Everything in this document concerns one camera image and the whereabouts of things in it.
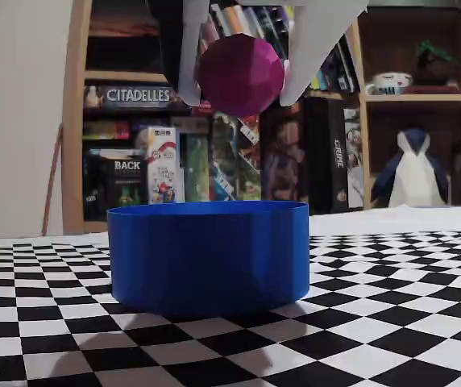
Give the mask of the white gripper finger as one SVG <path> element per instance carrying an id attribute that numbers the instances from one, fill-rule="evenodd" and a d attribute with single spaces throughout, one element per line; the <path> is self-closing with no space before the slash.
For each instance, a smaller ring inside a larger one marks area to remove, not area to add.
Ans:
<path id="1" fill-rule="evenodd" d="M 356 18 L 367 0 L 284 1 L 293 8 L 289 33 L 289 67 L 280 92 L 280 104 L 290 106 L 305 92 L 330 51 Z"/>

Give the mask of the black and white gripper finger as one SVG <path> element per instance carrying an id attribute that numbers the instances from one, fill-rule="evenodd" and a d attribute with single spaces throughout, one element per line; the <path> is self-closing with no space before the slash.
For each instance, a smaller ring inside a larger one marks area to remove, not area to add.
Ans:
<path id="1" fill-rule="evenodd" d="M 195 70 L 201 26 L 208 19 L 209 4 L 206 0 L 149 2 L 158 22 L 164 76 L 189 106 L 197 106 L 201 100 Z"/>

